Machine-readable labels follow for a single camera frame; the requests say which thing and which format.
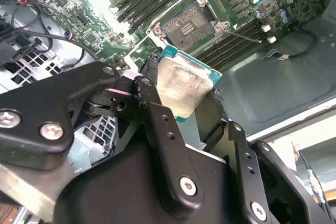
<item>motherboard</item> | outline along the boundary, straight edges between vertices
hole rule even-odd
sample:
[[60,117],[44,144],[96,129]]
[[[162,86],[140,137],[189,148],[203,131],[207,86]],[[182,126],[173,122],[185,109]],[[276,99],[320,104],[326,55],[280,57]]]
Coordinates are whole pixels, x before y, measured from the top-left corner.
[[[38,0],[102,61],[138,66],[166,45],[223,71],[320,15],[323,0]],[[66,24],[52,11],[65,29]]]

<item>wire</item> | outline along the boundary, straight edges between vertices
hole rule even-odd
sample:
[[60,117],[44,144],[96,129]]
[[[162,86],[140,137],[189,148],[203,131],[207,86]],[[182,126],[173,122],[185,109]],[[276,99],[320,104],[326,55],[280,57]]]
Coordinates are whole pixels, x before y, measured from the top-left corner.
[[[302,151],[299,151],[299,154],[304,162],[304,165],[306,166],[307,170],[311,170],[313,175],[315,176],[316,180],[318,181],[320,187],[322,188],[321,185],[321,181],[319,180],[319,178],[317,177],[316,173],[314,172],[314,170],[312,169],[312,167],[309,165],[308,161],[306,160],[306,157],[304,156],[304,154],[302,153]],[[324,193],[324,190],[322,188],[322,195],[323,195],[323,199],[325,200],[325,207],[326,207],[326,214],[328,215],[329,219],[332,220],[334,223],[336,223],[334,216],[332,215],[331,209],[330,209],[330,205],[328,203],[326,194]]]
[[84,59],[84,55],[85,55],[85,50],[82,49],[82,54],[81,54],[80,58],[75,63],[65,65],[65,66],[61,67],[61,69],[62,70],[67,70],[67,69],[70,69],[70,68],[74,68],[76,65],[78,65]]
[[[41,25],[43,31],[44,31],[47,35],[50,35],[49,30],[48,30],[48,28],[46,27],[46,25],[44,24],[42,17],[39,17],[38,21],[39,21],[39,23],[40,23],[40,25]],[[39,53],[39,54],[45,54],[46,52],[49,52],[49,51],[52,49],[52,47],[54,46],[54,42],[53,42],[53,40],[52,40],[51,38],[47,38],[47,39],[48,39],[48,48],[47,48],[46,50],[39,50],[39,49],[36,49],[36,52],[37,52],[37,53]]]
[[303,51],[299,54],[296,54],[296,55],[290,55],[289,59],[296,59],[296,58],[300,58],[302,56],[305,56],[315,47],[315,45],[317,44],[317,41],[318,41],[316,34],[314,34],[313,32],[311,32],[309,30],[302,29],[302,28],[299,29],[298,31],[302,32],[303,34],[306,34],[306,35],[310,36],[312,38],[312,41],[311,41],[309,47],[305,51]]
[[239,38],[243,38],[243,39],[245,39],[245,40],[248,40],[248,41],[251,41],[251,42],[254,42],[254,43],[258,43],[258,44],[263,43],[262,40],[259,40],[259,39],[251,39],[251,38],[246,37],[246,36],[244,36],[244,35],[241,35],[241,34],[238,34],[238,33],[234,33],[233,31],[226,31],[225,33],[234,35],[234,36],[239,37]]
[[31,35],[31,36],[36,36],[36,37],[43,37],[43,38],[51,38],[51,39],[58,39],[58,40],[63,40],[63,41],[67,41],[71,44],[74,44],[82,49],[84,49],[94,60],[99,61],[99,58],[97,57],[97,55],[88,47],[82,45],[81,43],[74,41],[74,40],[68,40],[65,37],[62,36],[57,36],[57,35],[48,35],[48,34],[41,34],[41,33],[36,33],[34,31],[27,31],[27,30],[23,30],[23,29],[17,29],[19,30],[19,32],[21,34],[26,34],[26,35]]
[[[22,7],[25,7],[25,6],[31,6],[31,3],[26,3],[26,4],[22,4],[22,5],[19,5],[18,7],[15,8],[15,10],[13,11],[12,13],[12,18],[11,18],[11,21],[10,21],[10,24],[14,27],[14,21],[15,21],[15,15],[16,13],[20,10],[20,8]],[[27,28],[29,26],[32,26],[33,24],[35,24],[40,18],[42,17],[42,12],[38,9],[37,10],[37,17],[34,18],[31,22],[29,22],[27,25],[25,26],[22,26],[22,27],[18,27],[20,29],[24,29],[24,28]]]
[[67,21],[67,19],[64,18],[64,16],[59,12],[57,11],[54,7],[50,6],[50,5],[47,5],[47,4],[44,4],[44,3],[41,3],[41,2],[38,2],[36,0],[29,0],[31,1],[32,3],[34,3],[36,6],[38,6],[39,8],[42,6],[42,7],[45,7],[47,9],[51,9],[53,10],[59,17],[61,17],[63,19],[63,21],[65,22],[65,24],[67,25],[67,28],[68,28],[68,31],[70,33],[73,33],[72,32],[72,29],[71,29],[71,26],[69,24],[69,22]]

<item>gray panel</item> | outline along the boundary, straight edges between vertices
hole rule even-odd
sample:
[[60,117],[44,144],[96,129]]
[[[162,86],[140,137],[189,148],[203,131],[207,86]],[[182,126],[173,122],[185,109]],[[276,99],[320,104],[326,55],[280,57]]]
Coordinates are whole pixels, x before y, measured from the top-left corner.
[[[321,28],[320,19],[305,28],[319,42],[306,56],[279,61],[259,52],[223,73],[216,85],[222,90],[228,116],[241,124],[247,135],[258,133],[306,111],[336,95],[336,36]],[[282,52],[305,50],[311,38],[292,33],[273,45]]]

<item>green circuit board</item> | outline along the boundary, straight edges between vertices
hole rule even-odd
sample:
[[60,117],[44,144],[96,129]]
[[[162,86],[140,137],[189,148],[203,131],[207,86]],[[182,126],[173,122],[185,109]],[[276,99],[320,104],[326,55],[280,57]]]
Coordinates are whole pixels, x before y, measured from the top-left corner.
[[[162,1],[161,3],[142,0],[134,10],[138,10],[131,18],[120,21],[123,15],[123,6],[132,0],[40,0],[57,8],[71,23],[76,40],[89,45],[104,61],[116,67],[125,66],[123,57],[133,46],[146,36],[145,31],[151,21],[163,11],[174,5],[178,0]],[[184,8],[190,6],[194,0],[185,0],[169,11],[161,20],[161,23],[179,15]],[[259,13],[263,16],[260,23],[267,22],[271,26],[268,36],[280,38],[289,32],[291,25],[299,26],[321,14],[324,10],[320,0],[208,0],[218,19],[229,22],[229,31],[236,31],[255,20]],[[284,20],[279,12],[284,10],[287,18]],[[56,20],[66,27],[64,22],[53,13]],[[186,48],[187,53],[201,54],[212,45],[216,44],[214,33],[196,40]],[[162,48],[152,40],[147,39],[133,54],[132,59],[141,66],[150,54],[160,54]]]

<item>blue capacitor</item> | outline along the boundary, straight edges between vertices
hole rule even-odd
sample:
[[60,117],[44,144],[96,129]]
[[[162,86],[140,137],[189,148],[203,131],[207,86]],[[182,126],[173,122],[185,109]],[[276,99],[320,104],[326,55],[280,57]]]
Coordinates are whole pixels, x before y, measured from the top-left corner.
[[288,23],[290,22],[290,18],[289,18],[289,17],[283,18],[283,19],[282,19],[282,22],[283,22],[284,24],[288,24]]
[[285,10],[280,10],[279,15],[281,18],[286,18],[288,17],[288,12],[286,12]]

